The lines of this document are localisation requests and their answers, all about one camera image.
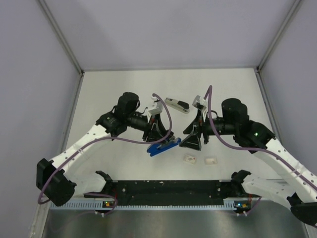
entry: black bracket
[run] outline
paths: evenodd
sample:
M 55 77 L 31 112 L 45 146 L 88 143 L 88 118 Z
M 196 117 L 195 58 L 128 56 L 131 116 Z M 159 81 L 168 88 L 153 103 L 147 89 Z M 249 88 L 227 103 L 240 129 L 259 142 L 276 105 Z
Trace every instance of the black bracket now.
M 149 126 L 144 131 L 142 139 L 146 142 L 152 142 L 163 138 L 167 134 L 168 130 L 165 129 L 160 114 L 154 115 L 150 118 Z M 161 144 L 168 144 L 174 139 L 173 132 L 170 133 L 167 139 L 161 142 Z
M 293 215 L 308 225 L 317 224 L 317 202 L 296 204 L 291 207 Z
M 46 159 L 42 159 L 37 164 L 36 187 L 43 189 L 44 184 L 49 179 L 56 168 Z M 76 184 L 67 180 L 64 170 L 58 171 L 50 181 L 44 194 L 58 207 L 64 205 L 75 192 Z

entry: white table surface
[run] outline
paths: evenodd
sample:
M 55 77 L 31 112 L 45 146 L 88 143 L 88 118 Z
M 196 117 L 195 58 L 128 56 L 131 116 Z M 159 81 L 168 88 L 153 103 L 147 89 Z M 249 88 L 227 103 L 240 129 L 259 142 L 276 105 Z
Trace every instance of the white table surface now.
M 71 125 L 67 147 L 82 137 L 100 115 L 110 111 L 118 98 L 126 91 L 139 95 L 139 111 L 149 105 L 152 93 L 162 98 L 171 97 L 190 105 L 196 95 L 205 95 L 213 85 L 212 109 L 222 116 L 221 102 L 235 97 L 246 104 L 250 119 L 271 129 L 262 95 L 254 70 L 244 69 L 187 69 L 187 70 L 141 70 L 86 72 L 81 87 L 74 119 Z M 169 107 L 173 120 L 172 131 L 184 139 L 182 131 L 196 116 L 196 109 L 190 106 L 190 113 L 183 114 Z M 162 113 L 162 121 L 168 129 L 168 118 Z M 143 133 L 129 128 L 120 137 L 142 140 Z M 232 136 L 223 136 L 235 144 Z M 97 151 L 78 173 L 88 174 L 102 170 L 116 180 L 163 180 L 163 179 L 230 179 L 233 172 L 248 170 L 266 179 L 280 177 L 260 159 L 246 151 L 235 151 L 222 145 L 216 137 L 210 137 L 202 150 L 174 147 L 154 157 L 147 152 L 147 145 L 113 141 Z M 197 157 L 195 165 L 183 161 L 185 154 Z M 217 164 L 206 166 L 205 157 L 217 157 Z

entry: gray wall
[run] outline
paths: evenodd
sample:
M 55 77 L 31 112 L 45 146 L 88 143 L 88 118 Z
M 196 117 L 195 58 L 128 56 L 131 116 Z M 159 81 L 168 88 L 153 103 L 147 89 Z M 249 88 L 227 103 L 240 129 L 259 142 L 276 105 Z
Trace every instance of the gray wall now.
M 294 0 L 46 0 L 83 69 L 257 66 Z
M 317 174 L 317 1 L 305 0 L 262 71 L 285 147 Z
M 0 3 L 0 237 L 27 237 L 36 163 L 57 154 L 79 80 L 35 0 Z

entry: white sticker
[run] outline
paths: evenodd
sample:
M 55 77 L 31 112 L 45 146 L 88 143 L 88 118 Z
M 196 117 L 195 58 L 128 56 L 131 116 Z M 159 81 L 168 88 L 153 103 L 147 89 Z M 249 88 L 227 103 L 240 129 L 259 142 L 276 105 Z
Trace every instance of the white sticker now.
M 216 157 L 205 158 L 205 165 L 216 165 L 217 163 Z
M 184 161 L 187 162 L 187 163 L 190 163 L 192 165 L 194 165 L 196 163 L 196 157 L 194 156 L 191 156 L 191 155 L 185 155 L 184 156 Z

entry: blue object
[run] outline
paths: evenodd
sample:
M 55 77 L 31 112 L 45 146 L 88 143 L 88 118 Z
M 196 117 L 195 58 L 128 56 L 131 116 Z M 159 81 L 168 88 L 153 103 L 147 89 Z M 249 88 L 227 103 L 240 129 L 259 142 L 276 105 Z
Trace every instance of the blue object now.
M 168 143 L 167 145 L 162 145 L 162 144 L 153 144 L 150 145 L 147 149 L 147 152 L 150 154 L 150 156 L 154 156 L 157 155 L 159 153 L 162 153 L 166 150 L 169 150 L 175 146 L 177 146 L 180 142 L 181 142 L 181 138 L 176 138 L 176 142 L 171 141 L 170 143 Z

